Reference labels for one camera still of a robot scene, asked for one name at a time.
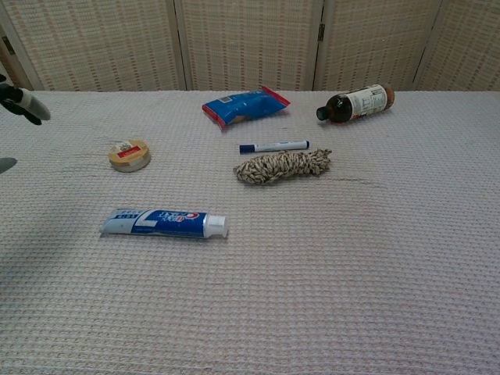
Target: tape roll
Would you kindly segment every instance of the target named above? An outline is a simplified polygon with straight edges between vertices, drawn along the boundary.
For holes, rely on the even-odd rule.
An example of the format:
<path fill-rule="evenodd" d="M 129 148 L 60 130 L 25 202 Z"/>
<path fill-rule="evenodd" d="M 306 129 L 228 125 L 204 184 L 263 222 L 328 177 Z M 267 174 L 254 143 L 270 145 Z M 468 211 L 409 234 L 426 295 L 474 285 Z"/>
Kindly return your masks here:
<path fill-rule="evenodd" d="M 140 139 L 117 143 L 108 155 L 111 166 L 120 172 L 135 172 L 151 161 L 149 147 Z"/>

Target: brown bottle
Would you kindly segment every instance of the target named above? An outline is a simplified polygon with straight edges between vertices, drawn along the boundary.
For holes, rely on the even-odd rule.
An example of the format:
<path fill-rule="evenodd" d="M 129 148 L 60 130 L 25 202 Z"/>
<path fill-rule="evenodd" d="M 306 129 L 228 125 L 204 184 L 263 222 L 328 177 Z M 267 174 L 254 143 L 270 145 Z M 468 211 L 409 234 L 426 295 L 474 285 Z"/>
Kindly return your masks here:
<path fill-rule="evenodd" d="M 394 104 L 394 90 L 388 84 L 375 84 L 332 96 L 324 107 L 316 110 L 320 120 L 344 123 L 389 109 Z"/>

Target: white bottle label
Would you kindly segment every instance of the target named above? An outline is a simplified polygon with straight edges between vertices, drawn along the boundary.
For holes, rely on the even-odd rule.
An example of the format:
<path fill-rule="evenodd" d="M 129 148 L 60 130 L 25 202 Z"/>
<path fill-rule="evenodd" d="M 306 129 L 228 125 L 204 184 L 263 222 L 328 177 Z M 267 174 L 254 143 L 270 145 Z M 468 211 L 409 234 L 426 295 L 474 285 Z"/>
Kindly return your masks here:
<path fill-rule="evenodd" d="M 388 104 L 388 94 L 379 84 L 346 94 L 352 104 L 350 120 L 383 111 Z"/>

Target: blue chip bag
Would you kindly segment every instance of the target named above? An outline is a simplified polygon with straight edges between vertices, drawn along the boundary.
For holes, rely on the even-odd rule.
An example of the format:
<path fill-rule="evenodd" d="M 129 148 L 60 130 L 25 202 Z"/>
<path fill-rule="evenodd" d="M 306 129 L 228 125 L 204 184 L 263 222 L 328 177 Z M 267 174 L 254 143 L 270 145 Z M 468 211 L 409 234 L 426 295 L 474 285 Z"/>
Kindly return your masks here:
<path fill-rule="evenodd" d="M 202 109 L 219 124 L 221 130 L 224 130 L 231 123 L 272 115 L 286 108 L 289 104 L 287 99 L 262 86 L 261 90 L 212 100 L 205 103 Z"/>

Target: marker cap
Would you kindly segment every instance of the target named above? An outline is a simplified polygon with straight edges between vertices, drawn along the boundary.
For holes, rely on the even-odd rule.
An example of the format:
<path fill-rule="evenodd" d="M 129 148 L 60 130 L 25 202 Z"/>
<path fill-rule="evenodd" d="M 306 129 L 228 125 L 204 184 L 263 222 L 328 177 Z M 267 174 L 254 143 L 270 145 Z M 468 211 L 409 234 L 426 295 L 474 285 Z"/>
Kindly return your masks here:
<path fill-rule="evenodd" d="M 250 152 L 255 152 L 255 145 L 240 145 L 241 154 L 248 154 Z"/>

